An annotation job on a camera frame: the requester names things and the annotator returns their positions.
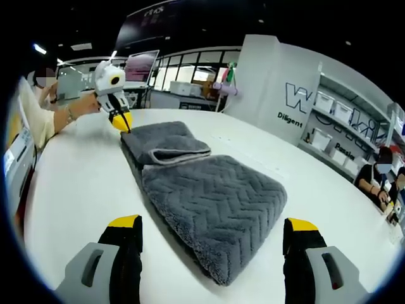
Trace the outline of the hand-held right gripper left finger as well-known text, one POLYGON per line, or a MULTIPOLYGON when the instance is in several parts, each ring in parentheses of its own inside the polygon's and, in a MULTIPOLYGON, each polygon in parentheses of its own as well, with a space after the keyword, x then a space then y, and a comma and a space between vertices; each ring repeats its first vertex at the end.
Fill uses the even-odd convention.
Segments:
POLYGON ((142 217, 117 218, 68 262, 55 293, 63 303, 139 303, 141 253, 142 217))

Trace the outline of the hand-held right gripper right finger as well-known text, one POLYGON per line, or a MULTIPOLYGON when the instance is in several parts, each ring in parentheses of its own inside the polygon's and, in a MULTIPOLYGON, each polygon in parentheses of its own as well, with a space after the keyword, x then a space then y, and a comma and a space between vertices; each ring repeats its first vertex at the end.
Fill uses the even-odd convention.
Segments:
POLYGON ((364 303, 369 297, 355 264, 327 246, 311 222, 284 220, 283 257, 286 303, 364 303))

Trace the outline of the person's left hand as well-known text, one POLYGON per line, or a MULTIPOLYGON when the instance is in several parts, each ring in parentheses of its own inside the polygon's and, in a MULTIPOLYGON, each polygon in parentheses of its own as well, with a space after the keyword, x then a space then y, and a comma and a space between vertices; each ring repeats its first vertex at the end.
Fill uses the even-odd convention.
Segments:
POLYGON ((97 94, 95 92, 82 96, 78 102, 78 105, 81 115, 99 113, 101 109, 101 105, 97 100, 97 94))

